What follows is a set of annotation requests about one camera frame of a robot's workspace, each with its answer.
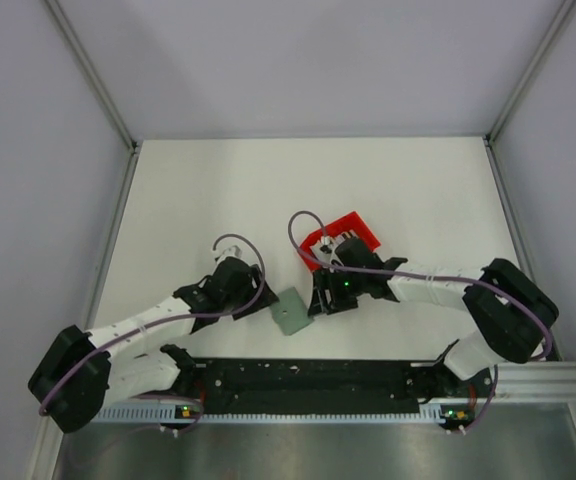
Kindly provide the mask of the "green leather card holder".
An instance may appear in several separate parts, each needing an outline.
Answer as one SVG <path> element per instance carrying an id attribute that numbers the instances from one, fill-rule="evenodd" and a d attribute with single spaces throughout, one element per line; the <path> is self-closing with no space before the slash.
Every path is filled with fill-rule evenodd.
<path id="1" fill-rule="evenodd" d="M 295 287 L 277 294 L 277 301 L 270 306 L 271 317 L 284 336 L 292 336 L 309 327 L 314 319 Z"/>

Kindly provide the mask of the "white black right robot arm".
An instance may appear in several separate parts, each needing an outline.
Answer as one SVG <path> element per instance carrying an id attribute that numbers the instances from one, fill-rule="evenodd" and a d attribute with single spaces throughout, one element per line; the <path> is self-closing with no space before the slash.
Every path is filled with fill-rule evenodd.
<path id="1" fill-rule="evenodd" d="M 475 269 L 432 268 L 404 257 L 383 260 L 354 236 L 324 237 L 299 254 L 315 266 L 310 316 L 354 310 L 363 295 L 470 315 L 474 331 L 450 343 L 423 368 L 430 384 L 419 387 L 417 395 L 424 401 L 437 392 L 458 395 L 476 374 L 502 362 L 525 364 L 543 358 L 552 347 L 550 328 L 558 308 L 506 259 Z"/>

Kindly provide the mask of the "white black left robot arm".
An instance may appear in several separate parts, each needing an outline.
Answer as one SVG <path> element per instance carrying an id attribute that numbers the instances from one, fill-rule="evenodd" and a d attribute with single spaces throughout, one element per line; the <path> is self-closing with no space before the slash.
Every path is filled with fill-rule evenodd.
<path id="1" fill-rule="evenodd" d="M 252 315 L 278 301 L 261 266 L 220 259 L 199 282 L 179 287 L 155 306 L 106 327 L 72 325 L 54 339 L 28 382 L 64 433 L 73 433 L 104 408 L 152 392 L 189 396 L 196 362 L 184 338 L 217 323 Z"/>

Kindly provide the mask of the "red plastic card tray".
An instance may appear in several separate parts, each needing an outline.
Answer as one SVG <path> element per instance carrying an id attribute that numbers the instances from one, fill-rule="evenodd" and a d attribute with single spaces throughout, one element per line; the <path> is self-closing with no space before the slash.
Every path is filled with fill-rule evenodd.
<path id="1" fill-rule="evenodd" d="M 296 220 L 300 216 L 312 217 L 317 224 L 317 228 L 308 234 L 305 240 L 300 244 L 297 244 L 293 234 L 293 228 Z M 385 273 L 383 262 L 378 259 L 375 253 L 375 249 L 379 247 L 381 243 L 356 211 L 352 211 L 337 220 L 334 220 L 328 225 L 325 225 L 314 212 L 307 210 L 297 211 L 288 221 L 287 232 L 291 244 L 311 272 L 321 269 L 330 269 L 353 273 L 366 272 L 371 275 L 382 275 Z M 324 238 L 324 244 L 329 246 L 337 236 L 341 236 L 344 233 L 354 233 L 354 239 L 361 240 L 366 245 L 369 252 L 366 255 L 359 256 L 361 260 L 367 262 L 366 265 L 333 265 L 330 255 L 321 259 L 313 253 L 312 248 L 315 246 L 317 241 Z"/>

